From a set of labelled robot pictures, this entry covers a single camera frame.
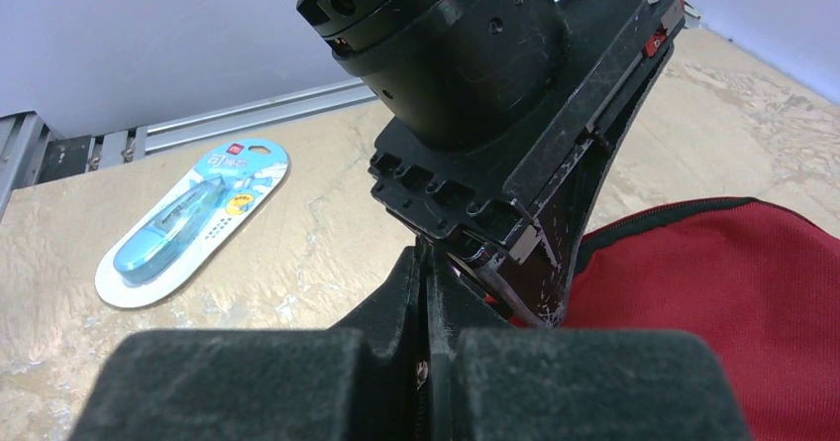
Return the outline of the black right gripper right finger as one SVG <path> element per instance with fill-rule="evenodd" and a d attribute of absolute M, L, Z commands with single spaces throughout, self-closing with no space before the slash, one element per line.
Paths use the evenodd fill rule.
<path fill-rule="evenodd" d="M 682 331 L 516 329 L 447 257 L 426 275 L 434 440 L 748 440 L 722 366 Z"/>

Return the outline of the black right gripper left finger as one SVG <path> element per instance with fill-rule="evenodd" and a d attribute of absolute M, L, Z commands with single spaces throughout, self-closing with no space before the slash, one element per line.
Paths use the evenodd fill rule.
<path fill-rule="evenodd" d="M 418 440 L 420 266 L 318 330 L 159 329 L 122 341 L 74 440 Z"/>

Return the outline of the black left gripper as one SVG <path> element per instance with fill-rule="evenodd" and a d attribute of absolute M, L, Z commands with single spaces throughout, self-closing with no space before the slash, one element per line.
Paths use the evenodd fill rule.
<path fill-rule="evenodd" d="M 373 198 L 526 325 L 558 326 L 680 0 L 292 1 L 392 113 Z"/>

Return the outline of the red student backpack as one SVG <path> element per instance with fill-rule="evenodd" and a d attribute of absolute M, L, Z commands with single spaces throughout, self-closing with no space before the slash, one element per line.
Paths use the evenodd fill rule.
<path fill-rule="evenodd" d="M 694 335 L 748 440 L 839 436 L 839 241 L 787 208 L 694 200 L 587 235 L 560 329 Z"/>

